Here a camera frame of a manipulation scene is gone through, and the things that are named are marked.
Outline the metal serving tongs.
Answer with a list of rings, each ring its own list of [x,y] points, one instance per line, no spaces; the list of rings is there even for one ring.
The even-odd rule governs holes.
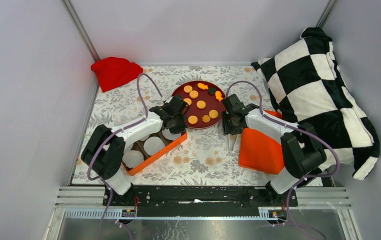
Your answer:
[[[229,152],[238,151],[241,147],[241,134],[227,134],[227,149]]]

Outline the dark red round plate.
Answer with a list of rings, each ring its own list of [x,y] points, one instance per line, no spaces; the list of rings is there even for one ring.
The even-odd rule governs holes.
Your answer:
[[[189,128],[205,129],[221,121],[226,95],[215,84],[203,80],[190,81],[177,87],[172,95],[181,97],[188,104],[185,124]]]

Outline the orange cookie tin box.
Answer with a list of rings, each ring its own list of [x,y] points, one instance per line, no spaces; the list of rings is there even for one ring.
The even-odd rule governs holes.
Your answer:
[[[188,138],[187,133],[172,134],[168,129],[147,135],[124,149],[122,164],[134,176],[163,157]]]

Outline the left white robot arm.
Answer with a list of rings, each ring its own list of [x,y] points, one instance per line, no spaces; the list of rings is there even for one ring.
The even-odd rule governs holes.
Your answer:
[[[172,134],[186,133],[187,103],[174,95],[161,106],[145,107],[145,116],[116,128],[101,124],[95,128],[82,150],[81,160],[96,177],[113,190],[119,204],[129,205],[134,198],[132,183],[121,171],[125,148],[145,136],[168,130]]]

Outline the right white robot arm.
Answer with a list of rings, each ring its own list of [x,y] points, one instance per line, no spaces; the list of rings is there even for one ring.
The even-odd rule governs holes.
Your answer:
[[[265,112],[255,104],[244,105],[232,94],[223,100],[223,133],[241,135],[238,164],[272,174],[265,199],[278,206],[285,192],[326,161],[324,147],[309,123],[297,125]]]

